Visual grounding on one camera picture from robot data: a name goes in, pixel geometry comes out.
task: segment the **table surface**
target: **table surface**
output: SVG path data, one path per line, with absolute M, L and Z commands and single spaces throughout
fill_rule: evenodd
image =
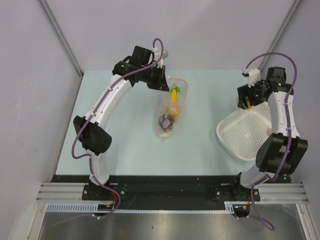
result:
M 102 156 L 111 175 L 236 175 L 254 161 L 234 159 L 219 143 L 217 124 L 237 109 L 237 87 L 246 84 L 239 69 L 167 70 L 166 75 L 188 83 L 185 112 L 172 136 L 161 139 L 156 131 L 160 91 L 137 83 L 121 100 L 109 119 L 112 136 Z M 76 137 L 73 119 L 84 116 L 106 88 L 111 71 L 86 71 L 62 147 L 56 175 L 88 175 L 87 157 L 73 159 Z M 78 142 L 75 154 L 85 153 Z

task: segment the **clear plastic bag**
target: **clear plastic bag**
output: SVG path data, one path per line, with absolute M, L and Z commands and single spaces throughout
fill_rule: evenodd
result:
M 157 113 L 157 133 L 160 138 L 171 136 L 174 125 L 183 114 L 188 95 L 188 84 L 179 78 L 168 77 L 170 91 L 161 92 L 161 104 Z

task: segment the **white wall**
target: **white wall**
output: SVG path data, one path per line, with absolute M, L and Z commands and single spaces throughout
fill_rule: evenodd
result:
M 293 0 L 47 0 L 83 70 L 112 70 L 161 38 L 169 69 L 242 69 Z
M 80 84 L 36 0 L 0 7 L 0 239 L 50 177 Z
M 293 177 L 303 182 L 314 217 L 320 228 L 320 1 L 306 0 L 280 42 L 277 52 L 295 61 L 298 78 L 294 88 L 294 120 L 301 138 L 308 140 L 308 150 Z M 280 56 L 270 59 L 268 67 L 286 68 L 292 82 L 293 67 Z

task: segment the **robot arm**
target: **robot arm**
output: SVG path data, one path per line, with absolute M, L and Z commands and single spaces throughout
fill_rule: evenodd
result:
M 275 174 L 292 174 L 308 148 L 308 141 L 300 138 L 296 128 L 292 109 L 293 91 L 285 101 L 291 87 L 291 84 L 286 83 L 285 69 L 269 68 L 266 80 L 256 81 L 256 76 L 260 77 L 257 68 L 245 69 L 243 75 L 249 78 L 249 84 L 237 89 L 238 107 L 246 109 L 267 101 L 271 111 L 272 134 L 258 150 L 255 165 L 240 174 L 239 183 L 242 187 L 251 188 L 255 185 L 258 188 L 259 184 L 274 178 Z
M 132 56 L 127 56 L 114 66 L 109 84 L 92 109 L 84 117 L 76 116 L 73 120 L 77 135 L 82 130 L 78 139 L 87 155 L 92 158 L 92 170 L 101 184 L 105 184 L 109 179 L 107 162 L 102 160 L 101 156 L 112 142 L 112 137 L 105 128 L 120 100 L 139 81 L 145 82 L 150 89 L 169 91 L 165 76 L 166 67 L 163 65 L 163 59 L 168 54 L 158 52 L 157 48 L 152 50 L 135 46 Z M 93 176 L 90 176 L 90 180 L 98 184 Z

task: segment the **purple cable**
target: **purple cable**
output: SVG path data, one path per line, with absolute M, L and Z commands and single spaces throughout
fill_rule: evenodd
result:
M 160 45 L 161 45 L 161 55 L 160 55 L 159 59 L 158 59 L 157 61 L 151 63 L 151 64 L 148 65 L 148 66 L 145 66 L 145 67 L 143 67 L 143 68 L 140 68 L 140 69 L 138 69 L 138 70 L 135 70 L 135 71 L 132 71 L 132 72 L 129 72 L 129 73 L 123 75 L 123 76 L 120 77 L 117 81 L 115 81 L 114 84 L 111 85 L 111 89 L 113 89 L 121 80 L 125 79 L 126 77 L 131 76 L 131 75 L 136 74 L 136 73 L 139 73 L 139 72 L 144 71 L 144 70 L 146 70 L 146 69 L 152 68 L 152 67 L 156 66 L 156 65 L 161 61 L 161 59 L 162 59 L 162 57 L 163 57 L 163 55 L 164 55 L 164 49 L 165 49 L 165 47 L 164 47 L 164 44 L 163 44 L 163 42 L 161 41 L 160 38 L 155 38 L 155 39 L 153 40 L 153 43 L 152 43 L 152 47 L 153 47 L 153 48 L 155 47 L 156 41 L 159 41 L 159 42 L 160 42 Z M 104 100 L 105 100 L 106 97 L 108 96 L 109 92 L 111 92 L 111 91 L 110 91 L 110 90 L 107 90 L 107 91 L 105 92 L 105 94 L 103 95 L 103 97 L 101 98 L 101 100 L 99 101 L 99 103 L 97 104 L 97 106 L 95 107 L 95 109 L 92 111 L 94 114 L 98 111 L 99 107 L 100 107 L 101 104 L 104 102 Z M 118 204 L 116 205 L 116 207 L 115 207 L 114 209 L 112 209 L 110 212 L 108 212 L 106 215 L 99 217 L 100 219 L 104 219 L 104 218 L 106 218 L 107 216 L 109 216 L 110 214 L 112 214 L 114 211 L 116 211 L 116 210 L 119 208 L 120 203 L 121 203 L 120 195 L 119 195 L 119 193 L 118 193 L 117 191 L 115 191 L 115 190 L 113 190 L 113 189 L 111 189 L 111 188 L 103 185 L 101 182 L 98 181 L 98 179 L 96 178 L 96 176 L 95 176 L 95 174 L 94 174 L 94 171 L 93 171 L 92 158 L 91 158 L 92 156 L 91 156 L 91 154 L 86 153 L 86 154 L 83 154 L 83 155 L 80 155 L 80 156 L 76 156 L 76 155 L 75 155 L 75 147 L 76 147 L 77 141 L 79 140 L 82 132 L 84 131 L 84 129 L 86 128 L 86 126 L 88 125 L 88 123 L 90 122 L 90 120 L 91 120 L 92 118 L 93 118 L 93 115 L 90 115 L 89 118 L 85 121 L 85 123 L 84 123 L 83 126 L 81 127 L 81 129 L 80 129 L 80 131 L 78 132 L 78 134 L 76 135 L 76 138 L 74 139 L 73 144 L 72 144 L 71 155 L 72 155 L 72 157 L 73 157 L 74 159 L 80 159 L 80 158 L 83 158 L 83 157 L 87 157 L 87 156 L 88 156 L 88 157 L 89 157 L 90 172 L 91 172 L 91 174 L 92 174 L 93 179 L 96 181 L 96 183 L 97 183 L 99 186 L 101 186 L 102 188 L 107 189 L 107 190 L 115 193 L 115 195 L 117 196 L 117 198 L 118 198 Z M 68 218 L 68 219 L 66 219 L 66 220 L 62 220 L 62 221 L 59 221 L 59 222 L 57 222 L 57 223 L 51 224 L 50 226 L 56 226 L 56 225 L 59 225 L 59 224 L 63 224 L 63 223 L 65 223 L 65 222 L 68 222 L 68 221 L 70 221 L 70 220 L 73 220 L 73 219 L 77 219 L 77 218 L 81 218 L 81 217 L 90 217 L 90 216 L 92 216 L 92 214 L 81 214 L 81 215 L 77 215 L 77 216 Z
M 281 172 L 281 169 L 282 169 L 282 167 L 284 166 L 284 164 L 286 162 L 286 158 L 288 156 L 290 145 L 291 145 L 291 141 L 292 141 L 291 120 L 290 120 L 289 107 L 288 107 L 287 103 L 288 103 L 288 99 L 289 99 L 290 93 L 292 92 L 292 90 L 294 89 L 294 85 L 296 84 L 296 80 L 297 80 L 297 76 L 298 76 L 298 69 L 297 69 L 297 65 L 295 64 L 295 62 L 293 61 L 293 59 L 291 57 L 287 56 L 286 54 L 280 53 L 280 52 L 268 52 L 268 53 L 261 54 L 261 55 L 255 57 L 253 60 L 251 60 L 248 63 L 248 65 L 246 66 L 246 69 L 250 66 L 251 63 L 253 63 L 258 58 L 261 58 L 263 56 L 268 56 L 268 55 L 280 55 L 280 56 L 283 56 L 283 57 L 287 58 L 292 63 L 293 68 L 294 68 L 294 77 L 293 77 L 292 85 L 289 88 L 289 91 L 287 92 L 287 94 L 286 94 L 286 96 L 284 98 L 284 108 L 285 108 L 285 115 L 286 115 L 286 121 L 287 121 L 288 142 L 287 142 L 284 154 L 282 156 L 281 162 L 280 162 L 277 170 L 275 171 L 275 174 L 274 174 L 273 178 L 271 178 L 272 181 L 275 181 L 277 179 L 277 177 L 279 176 L 279 174 Z M 252 187 L 251 187 L 250 195 L 251 195 L 252 205 L 253 205 L 253 208 L 254 208 L 257 216 L 249 216 L 249 218 L 259 219 L 267 229 L 269 229 L 270 231 L 274 231 L 275 227 L 271 224 L 271 222 L 269 222 L 265 218 L 261 217 L 260 213 L 258 212 L 257 206 L 255 204 L 255 199 L 254 199 L 254 188 L 255 188 L 255 185 L 259 185 L 259 184 L 263 183 L 267 179 L 268 178 L 266 176 L 264 176 L 259 181 L 254 183 L 252 185 Z
M 254 199 L 254 188 L 255 185 L 261 184 L 263 183 L 265 180 L 267 180 L 267 177 L 263 177 L 261 178 L 259 181 L 257 181 L 254 185 L 252 185 L 251 189 L 250 189 L 250 195 L 251 195 L 251 201 L 252 201 L 252 206 L 256 212 L 256 216 L 242 216 L 242 217 L 238 217 L 235 213 L 234 216 L 237 217 L 237 219 L 257 219 L 260 220 L 261 223 L 270 231 L 274 231 L 275 230 L 275 226 L 273 226 L 273 224 L 268 221 L 267 219 L 263 218 L 260 213 L 258 212 L 257 209 L 257 205 L 255 204 L 255 199 Z

